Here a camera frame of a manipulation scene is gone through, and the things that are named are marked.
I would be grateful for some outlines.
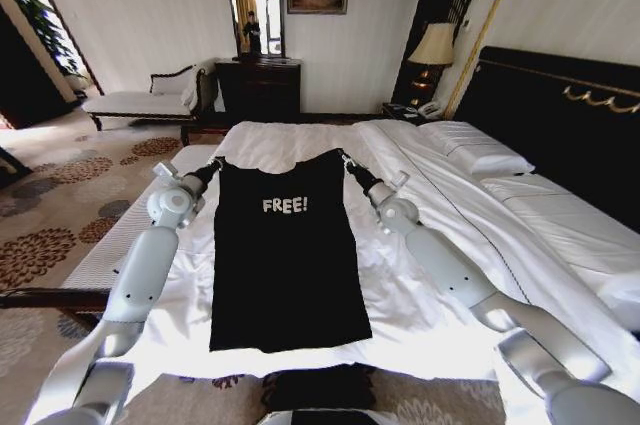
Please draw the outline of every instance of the green leaves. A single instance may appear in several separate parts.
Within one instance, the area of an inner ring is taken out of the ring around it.
[[[62,42],[60,27],[49,19],[48,14],[55,15],[55,10],[40,0],[15,0],[15,2],[27,17],[27,20],[29,20],[33,30],[49,52],[49,55],[51,55],[51,58],[53,58],[60,72],[63,75],[77,74],[78,65],[73,60],[71,50]],[[65,58],[67,64],[63,65],[62,63],[64,62],[61,63],[60,58]]]

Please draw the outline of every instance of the black headboard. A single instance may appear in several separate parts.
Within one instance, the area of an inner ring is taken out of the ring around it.
[[[640,232],[640,67],[485,47],[454,120]]]

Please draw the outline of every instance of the curtain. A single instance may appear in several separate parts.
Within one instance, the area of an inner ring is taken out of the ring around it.
[[[248,53],[249,36],[245,37],[242,33],[242,29],[249,21],[249,11],[253,11],[257,15],[256,0],[236,0],[236,8],[238,9],[238,33],[240,36],[240,50],[242,53]]]

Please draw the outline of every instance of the mattress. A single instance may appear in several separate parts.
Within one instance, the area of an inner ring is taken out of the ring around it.
[[[640,330],[640,235],[540,175],[482,180],[630,330]]]
[[[416,127],[396,121],[348,127],[244,122],[229,132],[216,154],[240,167],[282,173],[297,161],[342,147],[386,181],[404,170],[411,178],[400,195],[418,206],[424,224],[456,243],[504,293],[558,317],[611,366],[608,384],[640,398],[640,346],[634,338],[548,245],[478,182],[434,152],[422,135]],[[349,176],[344,204],[356,239],[373,338],[271,354],[255,349],[210,353],[217,195],[214,178],[204,209],[190,227],[178,232],[178,252],[140,340],[121,359],[136,368],[130,398],[162,373],[264,376],[359,362],[423,379],[495,378],[497,373],[509,423],[547,421],[542,402],[510,383],[513,374],[494,351],[501,335],[480,325],[465,307],[434,287],[429,271],[418,266],[401,237],[379,228],[371,205]]]

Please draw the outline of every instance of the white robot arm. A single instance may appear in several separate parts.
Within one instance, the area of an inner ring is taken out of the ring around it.
[[[184,177],[169,163],[154,168],[168,183],[147,202],[153,223],[129,249],[99,324],[60,357],[42,385],[27,424],[114,423],[132,369],[105,359],[124,355],[140,337],[178,249],[176,228],[188,225],[202,209],[202,194],[221,164],[216,159]]]

